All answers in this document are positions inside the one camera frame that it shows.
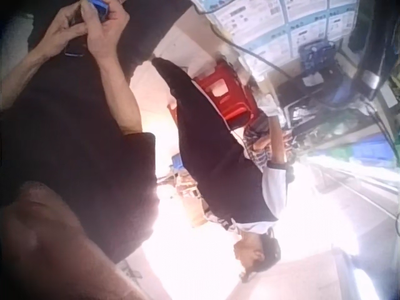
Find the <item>white sleeve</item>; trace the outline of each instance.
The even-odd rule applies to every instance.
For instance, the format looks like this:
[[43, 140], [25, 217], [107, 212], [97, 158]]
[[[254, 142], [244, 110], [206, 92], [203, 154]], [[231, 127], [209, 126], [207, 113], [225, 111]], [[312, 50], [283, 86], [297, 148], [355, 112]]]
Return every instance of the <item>white sleeve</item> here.
[[286, 167], [268, 162], [262, 173], [262, 195], [272, 214], [279, 219], [286, 207]]

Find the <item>phone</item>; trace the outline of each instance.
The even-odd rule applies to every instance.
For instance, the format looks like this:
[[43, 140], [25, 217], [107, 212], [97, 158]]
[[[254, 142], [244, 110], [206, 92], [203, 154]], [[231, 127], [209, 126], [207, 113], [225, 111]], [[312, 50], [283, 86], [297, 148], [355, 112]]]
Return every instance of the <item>phone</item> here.
[[[99, 14], [99, 19], [103, 23], [107, 20], [109, 6], [103, 0], [88, 0], [90, 3], [94, 5], [97, 9], [97, 13]], [[83, 23], [83, 18], [81, 14], [81, 7], [79, 6], [75, 12], [75, 15], [69, 22], [70, 26], [74, 26], [76, 24]], [[86, 44], [86, 35], [78, 36], [72, 40], [70, 40], [65, 47], [64, 54], [66, 56], [72, 56], [75, 58], [80, 58], [85, 55], [85, 52], [88, 49], [88, 45]]]

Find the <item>black hair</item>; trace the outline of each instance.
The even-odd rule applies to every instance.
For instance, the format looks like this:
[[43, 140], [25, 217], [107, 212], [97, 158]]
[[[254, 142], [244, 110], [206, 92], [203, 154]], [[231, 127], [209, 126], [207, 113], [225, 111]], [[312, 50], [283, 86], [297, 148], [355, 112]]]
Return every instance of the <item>black hair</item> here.
[[249, 281], [249, 276], [252, 273], [267, 271], [281, 260], [281, 247], [279, 246], [278, 240], [274, 237], [273, 229], [270, 228], [266, 234], [260, 235], [260, 238], [264, 260], [255, 261], [252, 268], [246, 270], [246, 273], [242, 276], [242, 282], [244, 283]]

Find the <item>black t-shirt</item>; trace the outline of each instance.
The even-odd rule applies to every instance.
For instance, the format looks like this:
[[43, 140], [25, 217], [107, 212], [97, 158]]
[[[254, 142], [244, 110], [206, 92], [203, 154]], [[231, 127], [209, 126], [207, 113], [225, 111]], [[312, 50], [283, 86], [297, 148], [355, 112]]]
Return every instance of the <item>black t-shirt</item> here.
[[152, 233], [157, 215], [155, 137], [124, 136], [104, 92], [79, 99], [34, 84], [1, 122], [1, 205], [26, 181], [61, 195], [87, 235], [119, 262]]

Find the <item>black shirt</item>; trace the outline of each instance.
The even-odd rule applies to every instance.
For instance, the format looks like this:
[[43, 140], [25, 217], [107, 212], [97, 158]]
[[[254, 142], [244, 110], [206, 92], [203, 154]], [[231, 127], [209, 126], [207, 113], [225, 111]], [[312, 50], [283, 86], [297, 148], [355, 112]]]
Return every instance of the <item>black shirt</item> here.
[[89, 238], [119, 262], [152, 233], [155, 137], [123, 136], [102, 89], [80, 98], [79, 91], [46, 85], [43, 69], [2, 115], [0, 203], [10, 204], [26, 181], [44, 183], [76, 213]]

